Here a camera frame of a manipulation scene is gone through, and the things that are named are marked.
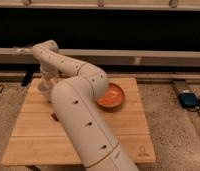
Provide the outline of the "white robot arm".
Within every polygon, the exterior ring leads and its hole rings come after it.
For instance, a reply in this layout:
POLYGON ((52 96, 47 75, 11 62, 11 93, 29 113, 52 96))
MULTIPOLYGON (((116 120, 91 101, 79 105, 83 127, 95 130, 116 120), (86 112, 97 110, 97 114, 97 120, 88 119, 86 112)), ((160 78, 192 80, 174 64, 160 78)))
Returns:
POLYGON ((139 171, 95 106, 108 89, 105 71, 61 55, 53 40, 34 45, 31 52, 45 80, 60 71, 67 75, 49 88, 49 97, 86 171, 139 171))

